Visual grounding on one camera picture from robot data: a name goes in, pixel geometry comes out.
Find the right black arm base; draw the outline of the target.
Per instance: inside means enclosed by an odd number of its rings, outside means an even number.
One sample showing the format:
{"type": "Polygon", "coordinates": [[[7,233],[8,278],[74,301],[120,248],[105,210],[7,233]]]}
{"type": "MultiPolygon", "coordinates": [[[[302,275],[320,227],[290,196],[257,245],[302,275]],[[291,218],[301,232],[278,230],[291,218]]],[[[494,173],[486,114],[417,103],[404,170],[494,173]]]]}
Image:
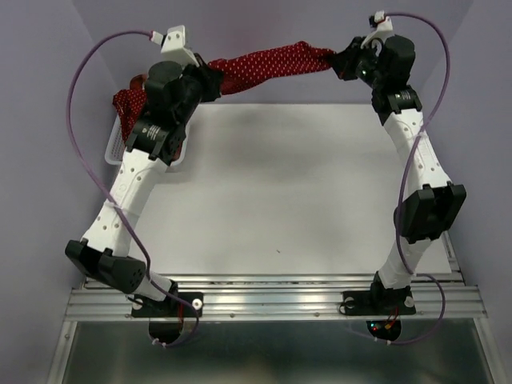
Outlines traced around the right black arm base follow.
{"type": "Polygon", "coordinates": [[[415,305],[411,303],[407,306],[408,299],[412,299],[412,296],[384,294],[379,297],[369,290],[348,290],[342,292],[338,311],[346,316],[414,315],[417,313],[415,305]]]}

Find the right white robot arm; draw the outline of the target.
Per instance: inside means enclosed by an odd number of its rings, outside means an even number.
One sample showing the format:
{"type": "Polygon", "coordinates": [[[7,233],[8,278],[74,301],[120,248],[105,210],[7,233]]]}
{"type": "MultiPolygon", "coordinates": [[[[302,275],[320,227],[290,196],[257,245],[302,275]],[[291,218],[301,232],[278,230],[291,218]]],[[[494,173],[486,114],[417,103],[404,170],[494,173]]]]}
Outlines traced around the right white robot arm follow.
{"type": "Polygon", "coordinates": [[[444,171],[424,128],[422,104],[409,78],[414,44],[399,35],[356,37],[332,61],[344,81],[359,79],[372,90],[371,105],[404,166],[394,209],[395,240],[368,290],[342,294],[348,316],[414,314],[410,284],[430,245],[451,228],[466,189],[444,171]]]}

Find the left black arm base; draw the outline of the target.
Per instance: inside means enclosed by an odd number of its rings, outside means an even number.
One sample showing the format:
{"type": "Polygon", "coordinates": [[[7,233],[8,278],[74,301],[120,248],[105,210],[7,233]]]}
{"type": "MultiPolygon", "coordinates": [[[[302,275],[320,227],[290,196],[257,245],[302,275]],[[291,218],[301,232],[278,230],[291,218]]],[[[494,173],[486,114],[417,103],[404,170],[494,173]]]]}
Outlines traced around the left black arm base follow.
{"type": "Polygon", "coordinates": [[[194,318],[195,311],[202,316],[203,292],[178,292],[177,296],[179,301],[169,297],[155,301],[137,294],[126,298],[132,305],[133,318],[194,318]]]}

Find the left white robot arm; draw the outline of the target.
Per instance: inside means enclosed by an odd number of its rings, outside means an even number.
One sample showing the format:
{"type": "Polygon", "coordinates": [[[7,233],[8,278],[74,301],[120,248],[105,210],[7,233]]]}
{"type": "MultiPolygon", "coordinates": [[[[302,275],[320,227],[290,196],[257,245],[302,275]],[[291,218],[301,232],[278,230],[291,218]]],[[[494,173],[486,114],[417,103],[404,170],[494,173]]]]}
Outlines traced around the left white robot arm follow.
{"type": "Polygon", "coordinates": [[[220,97],[222,78],[206,64],[160,62],[150,68],[146,103],[126,142],[116,179],[90,228],[65,249],[85,276],[124,294],[148,298],[161,315],[177,309],[177,286],[152,272],[148,259],[130,256],[130,244],[141,244],[134,228],[185,140],[192,114],[200,103],[220,97]]]}

